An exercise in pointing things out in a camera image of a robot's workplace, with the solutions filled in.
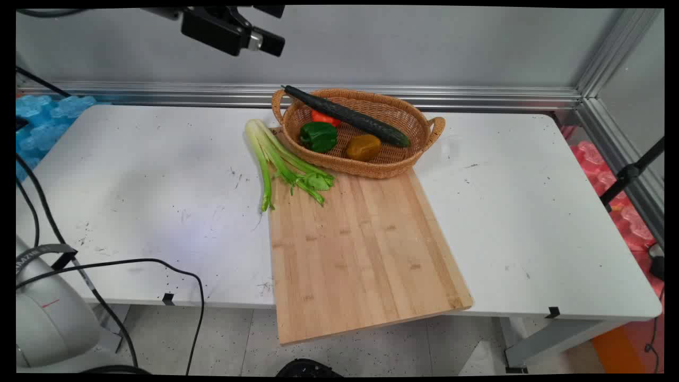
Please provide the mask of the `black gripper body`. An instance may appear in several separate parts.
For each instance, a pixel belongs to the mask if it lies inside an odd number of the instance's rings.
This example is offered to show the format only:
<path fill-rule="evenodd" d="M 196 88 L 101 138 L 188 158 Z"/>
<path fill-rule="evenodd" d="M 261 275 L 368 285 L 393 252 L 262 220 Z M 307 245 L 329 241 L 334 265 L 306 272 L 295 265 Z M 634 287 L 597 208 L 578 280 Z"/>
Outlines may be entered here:
<path fill-rule="evenodd" d="M 253 25 L 235 6 L 193 6 L 185 10 L 185 26 L 189 28 L 245 31 Z"/>

